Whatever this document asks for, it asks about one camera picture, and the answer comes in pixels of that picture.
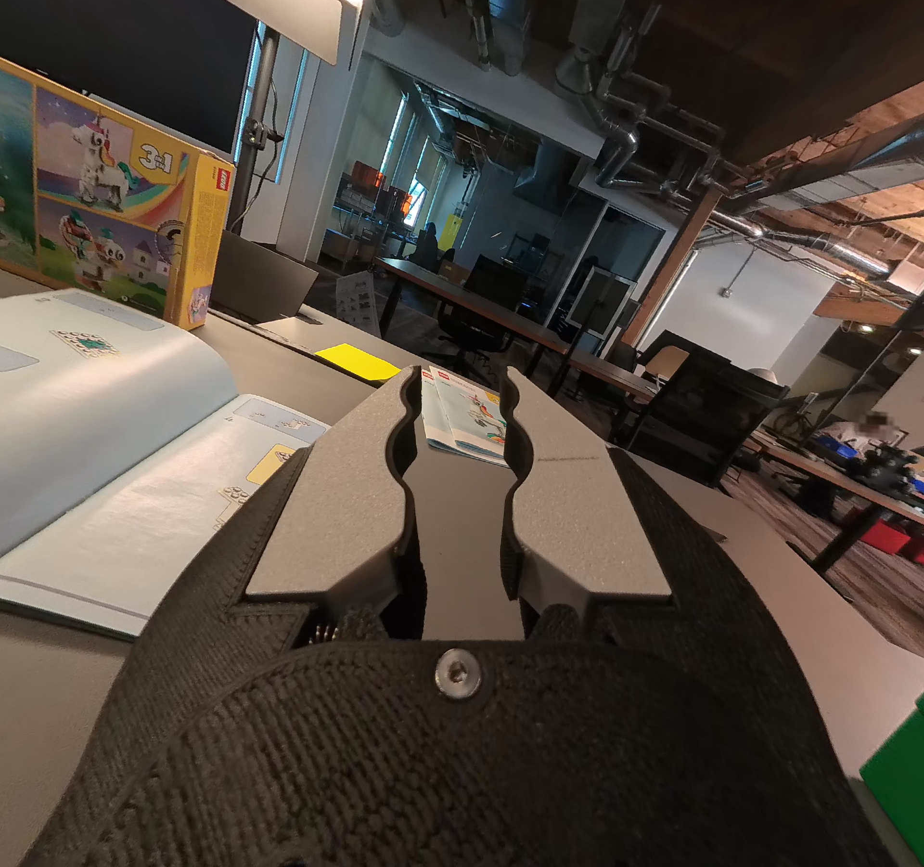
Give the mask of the yellow sticky note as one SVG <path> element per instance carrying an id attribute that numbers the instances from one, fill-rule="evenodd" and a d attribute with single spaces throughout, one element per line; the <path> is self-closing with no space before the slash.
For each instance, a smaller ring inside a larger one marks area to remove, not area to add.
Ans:
<path id="1" fill-rule="evenodd" d="M 345 343 L 315 351 L 313 356 L 375 387 L 383 385 L 401 372 L 400 367 Z"/>

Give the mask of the black office chair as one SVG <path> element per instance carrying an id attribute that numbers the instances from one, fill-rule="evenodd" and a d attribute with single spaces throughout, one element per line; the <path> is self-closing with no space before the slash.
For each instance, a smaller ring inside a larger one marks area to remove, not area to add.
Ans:
<path id="1" fill-rule="evenodd" d="M 463 286 L 466 304 L 444 302 L 438 309 L 441 340 L 454 344 L 456 353 L 438 354 L 437 360 L 458 375 L 487 382 L 469 358 L 489 363 L 491 355 L 509 352 L 512 331 L 489 315 L 495 310 L 517 314 L 528 280 L 522 270 L 479 255 Z"/>

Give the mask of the metal shelf rack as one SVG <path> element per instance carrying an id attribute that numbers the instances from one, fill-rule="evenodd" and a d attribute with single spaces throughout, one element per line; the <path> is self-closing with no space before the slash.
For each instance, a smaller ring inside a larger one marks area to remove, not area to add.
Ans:
<path id="1" fill-rule="evenodd" d="M 403 258 L 415 244 L 405 224 L 411 196 L 390 185 L 381 170 L 356 160 L 341 175 L 334 198 L 337 233 L 346 239 L 343 262 Z"/>

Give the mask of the folded instruction booklet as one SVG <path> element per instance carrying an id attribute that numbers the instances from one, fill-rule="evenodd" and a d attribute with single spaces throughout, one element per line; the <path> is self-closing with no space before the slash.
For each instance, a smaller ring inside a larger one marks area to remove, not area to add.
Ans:
<path id="1" fill-rule="evenodd" d="M 424 365 L 421 373 L 422 423 L 427 443 L 443 452 L 465 455 L 456 444 L 432 371 Z"/>
<path id="2" fill-rule="evenodd" d="M 506 421 L 499 395 L 442 368 L 433 367 L 432 374 L 456 450 L 502 464 Z"/>

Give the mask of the long wooden desk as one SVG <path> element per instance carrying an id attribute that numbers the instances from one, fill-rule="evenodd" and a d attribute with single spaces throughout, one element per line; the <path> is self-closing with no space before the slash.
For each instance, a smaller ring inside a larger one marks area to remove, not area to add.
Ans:
<path id="1" fill-rule="evenodd" d="M 444 302 L 466 304 L 463 287 L 455 285 L 410 261 L 378 258 L 373 261 L 372 267 L 388 273 L 394 280 L 379 318 L 382 336 L 385 336 L 388 331 L 402 292 L 407 285 L 413 285 L 437 299 L 438 309 Z M 526 365 L 525 374 L 527 377 L 533 375 L 544 353 L 553 352 L 561 355 L 559 369 L 552 377 L 552 381 L 547 388 L 547 393 L 551 397 L 555 397 L 562 389 L 565 378 L 571 370 L 591 375 L 608 386 L 620 389 L 641 402 L 649 402 L 657 395 L 657 388 L 644 382 L 641 377 L 635 376 L 626 370 L 621 370 L 600 359 L 578 354 L 575 349 L 571 349 L 550 329 L 519 314 L 495 310 L 489 317 L 505 324 L 512 331 L 514 337 L 533 345 L 532 353 Z"/>

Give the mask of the metal ventilation duct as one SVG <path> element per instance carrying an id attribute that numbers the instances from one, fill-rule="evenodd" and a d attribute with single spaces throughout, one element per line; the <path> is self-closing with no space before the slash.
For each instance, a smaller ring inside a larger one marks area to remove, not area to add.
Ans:
<path id="1" fill-rule="evenodd" d="M 622 68 L 627 50 L 610 58 L 571 46 L 555 83 L 604 137 L 594 183 L 607 190 L 668 192 L 687 177 L 708 180 L 722 160 L 724 131 L 676 106 L 669 88 Z"/>

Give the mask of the small framed monitor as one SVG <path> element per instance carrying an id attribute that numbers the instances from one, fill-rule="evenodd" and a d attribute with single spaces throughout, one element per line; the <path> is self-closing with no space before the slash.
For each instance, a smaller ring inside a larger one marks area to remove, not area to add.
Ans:
<path id="1" fill-rule="evenodd" d="M 625 306 L 630 301 L 636 281 L 598 266 L 590 269 L 584 283 L 565 316 L 565 324 L 598 341 L 606 341 Z"/>

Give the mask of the cluttered wooden table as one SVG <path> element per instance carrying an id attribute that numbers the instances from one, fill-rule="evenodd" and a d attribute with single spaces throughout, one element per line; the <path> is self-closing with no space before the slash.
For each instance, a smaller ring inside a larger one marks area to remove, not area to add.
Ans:
<path id="1" fill-rule="evenodd" d="M 824 480 L 836 488 L 856 495 L 867 502 L 867 507 L 856 515 L 849 524 L 843 526 L 838 536 L 832 539 L 825 549 L 815 557 L 803 553 L 800 555 L 816 573 L 824 576 L 847 552 L 856 545 L 863 535 L 868 533 L 876 522 L 895 516 L 905 518 L 922 526 L 922 512 L 907 502 L 898 500 L 889 494 L 878 492 L 869 486 L 851 479 L 843 471 L 819 458 L 804 456 L 792 449 L 773 442 L 767 434 L 756 432 L 745 443 L 753 448 L 760 457 L 768 457 L 791 468 L 798 469 L 812 478 Z"/>

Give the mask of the wooden support post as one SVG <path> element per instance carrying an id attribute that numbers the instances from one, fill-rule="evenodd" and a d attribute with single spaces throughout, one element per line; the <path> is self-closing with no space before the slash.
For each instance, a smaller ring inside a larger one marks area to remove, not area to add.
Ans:
<path id="1" fill-rule="evenodd" d="M 693 246 L 708 223 L 710 214 L 715 211 L 723 196 L 721 187 L 711 186 L 699 199 L 688 204 L 687 214 L 654 272 L 632 321 L 620 334 L 619 339 L 623 343 L 636 347 L 656 319 L 680 273 L 691 259 Z"/>

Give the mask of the dark computer monitor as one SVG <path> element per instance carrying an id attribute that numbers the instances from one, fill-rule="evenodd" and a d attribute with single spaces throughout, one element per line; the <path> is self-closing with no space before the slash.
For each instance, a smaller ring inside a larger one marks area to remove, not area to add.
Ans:
<path id="1" fill-rule="evenodd" d="M 232 154 L 256 26 L 225 0 L 1 0 L 1 54 Z"/>

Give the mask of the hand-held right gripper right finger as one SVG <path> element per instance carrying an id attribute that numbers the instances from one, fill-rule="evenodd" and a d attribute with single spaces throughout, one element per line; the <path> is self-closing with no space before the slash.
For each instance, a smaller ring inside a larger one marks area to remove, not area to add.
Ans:
<path id="1" fill-rule="evenodd" d="M 500 566 L 529 607 L 667 604 L 671 587 L 604 440 L 516 368 L 502 378 Z"/>

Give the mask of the standing printed paper sheet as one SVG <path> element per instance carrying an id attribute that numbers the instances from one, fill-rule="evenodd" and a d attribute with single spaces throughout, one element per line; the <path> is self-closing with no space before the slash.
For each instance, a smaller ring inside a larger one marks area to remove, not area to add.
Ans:
<path id="1" fill-rule="evenodd" d="M 381 338 L 372 271 L 340 276 L 335 282 L 335 316 L 341 322 Z"/>

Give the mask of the lego instruction booklet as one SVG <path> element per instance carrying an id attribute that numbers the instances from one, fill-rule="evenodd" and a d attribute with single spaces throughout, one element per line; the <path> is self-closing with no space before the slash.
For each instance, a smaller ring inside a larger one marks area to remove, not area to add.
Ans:
<path id="1" fill-rule="evenodd" d="M 80 290 L 1 303 L 3 611 L 137 638 L 329 425 L 240 395 L 191 332 Z"/>

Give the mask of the red storage bin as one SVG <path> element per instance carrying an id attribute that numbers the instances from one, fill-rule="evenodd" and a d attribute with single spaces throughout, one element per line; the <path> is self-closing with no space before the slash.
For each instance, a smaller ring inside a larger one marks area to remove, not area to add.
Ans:
<path id="1" fill-rule="evenodd" d="M 889 556 L 923 566 L 923 527 L 905 519 L 878 519 L 860 538 L 861 543 Z"/>

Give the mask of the yellow lego set box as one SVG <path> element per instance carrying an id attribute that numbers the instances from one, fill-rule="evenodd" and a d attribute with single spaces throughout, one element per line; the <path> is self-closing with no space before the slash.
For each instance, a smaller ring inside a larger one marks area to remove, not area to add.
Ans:
<path id="1" fill-rule="evenodd" d="M 1 61 L 1 267 L 205 323 L 235 165 Z"/>

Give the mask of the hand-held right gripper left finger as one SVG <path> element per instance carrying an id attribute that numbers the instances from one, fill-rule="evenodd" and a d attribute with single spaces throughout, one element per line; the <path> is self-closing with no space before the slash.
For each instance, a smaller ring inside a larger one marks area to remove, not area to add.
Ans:
<path id="1" fill-rule="evenodd" d="M 424 602 L 413 495 L 422 372 L 401 370 L 310 449 L 246 589 L 326 607 Z"/>

